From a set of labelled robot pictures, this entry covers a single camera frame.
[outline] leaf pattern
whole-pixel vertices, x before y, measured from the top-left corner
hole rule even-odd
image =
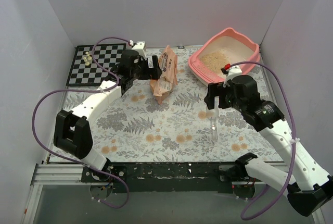
[[[176,100],[173,102],[173,105],[182,106],[182,107],[193,107],[194,103],[198,103],[201,100],[200,96],[195,92],[190,93],[180,93]]]
[[[114,129],[114,131],[120,131],[124,128],[122,121],[126,121],[127,116],[125,113],[116,113],[108,115],[107,117],[101,117],[97,120],[97,126],[102,129]]]
[[[227,112],[225,115],[220,115],[218,119],[219,124],[227,127],[237,127],[238,129],[247,128],[248,124],[243,120],[243,116],[233,109],[231,112]]]
[[[140,117],[140,119],[133,118],[133,120],[128,123],[128,126],[124,129],[124,131],[135,134],[140,134],[142,132],[142,134],[144,134],[148,129],[151,129],[154,126],[153,121],[149,120],[149,117],[147,120],[142,117]]]
[[[167,150],[168,148],[170,150],[176,150],[177,148],[179,148],[179,144],[171,141],[169,137],[163,139],[162,146],[165,148],[165,150]]]
[[[152,95],[149,81],[134,81],[133,86],[91,124],[94,148],[114,162],[234,161],[247,152],[266,160],[280,161],[269,142],[233,109],[220,109],[217,118],[219,138],[212,140],[203,102],[207,87],[188,66],[189,56],[197,50],[198,47],[174,48],[178,55],[178,86],[162,105]],[[147,55],[160,56],[162,51],[148,49]],[[271,101],[262,69],[255,67],[249,75],[256,80],[262,98]],[[88,93],[68,92],[63,107],[70,110],[88,96]],[[53,150],[68,156],[55,147]],[[63,160],[52,155],[50,161]]]
[[[148,106],[146,107],[146,110],[151,113],[153,113],[154,111],[163,112],[164,110],[169,109],[169,105],[167,103],[163,103],[162,105],[159,105],[157,103],[157,101],[155,100],[155,98],[146,99],[145,104],[148,104]]]

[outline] orange dot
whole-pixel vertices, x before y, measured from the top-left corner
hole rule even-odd
[[[132,98],[131,98],[131,101],[133,101],[133,102],[137,102],[139,100],[139,98],[137,97],[137,95],[134,95],[134,96],[132,96]]]
[[[204,112],[204,111],[200,111],[200,112],[198,113],[198,117],[199,117],[201,120],[206,119],[206,112]]]
[[[146,135],[146,141],[147,142],[153,142],[154,141],[154,136],[152,134]]]
[[[177,138],[176,138],[176,142],[178,142],[178,143],[185,142],[184,136],[182,134],[178,135]]]
[[[111,150],[112,152],[115,152],[115,151],[117,151],[117,147],[116,147],[116,146],[112,146],[112,147],[110,148],[110,150]]]
[[[246,143],[242,143],[240,145],[240,147],[243,149],[243,150],[246,150],[248,148],[247,144]]]
[[[233,151],[238,152],[238,151],[240,151],[240,146],[238,144],[234,143],[233,145],[231,145],[231,149]]]
[[[104,147],[102,147],[102,150],[101,150],[101,152],[102,152],[103,154],[109,154],[109,152],[110,152],[110,149],[109,149],[109,147],[108,147],[108,146],[104,146]]]

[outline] red light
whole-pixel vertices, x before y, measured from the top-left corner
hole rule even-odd
[[[230,64],[226,64],[226,65],[224,66],[224,69],[225,69],[225,70],[228,70],[230,67],[231,67]]]

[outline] chessboard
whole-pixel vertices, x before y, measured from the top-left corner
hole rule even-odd
[[[106,69],[110,69],[120,61],[120,56],[126,44],[101,44],[97,45],[94,58]],[[108,75],[92,62],[86,65],[86,52],[91,53],[93,45],[76,47],[73,63],[67,79],[67,86],[99,86]]]

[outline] metal frame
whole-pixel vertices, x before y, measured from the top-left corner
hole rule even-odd
[[[282,162],[268,163],[282,171],[288,171],[288,167]],[[232,165],[226,163],[220,165],[220,170],[226,170]],[[41,199],[43,185],[104,185],[105,183],[81,182],[84,166],[76,164],[43,164],[36,165],[34,176],[31,182],[31,189],[26,206],[26,213],[23,216],[22,224],[31,224],[37,213],[37,208]],[[234,185],[244,184],[246,182],[233,182]],[[322,211],[318,209],[312,214],[314,224],[325,224]]]

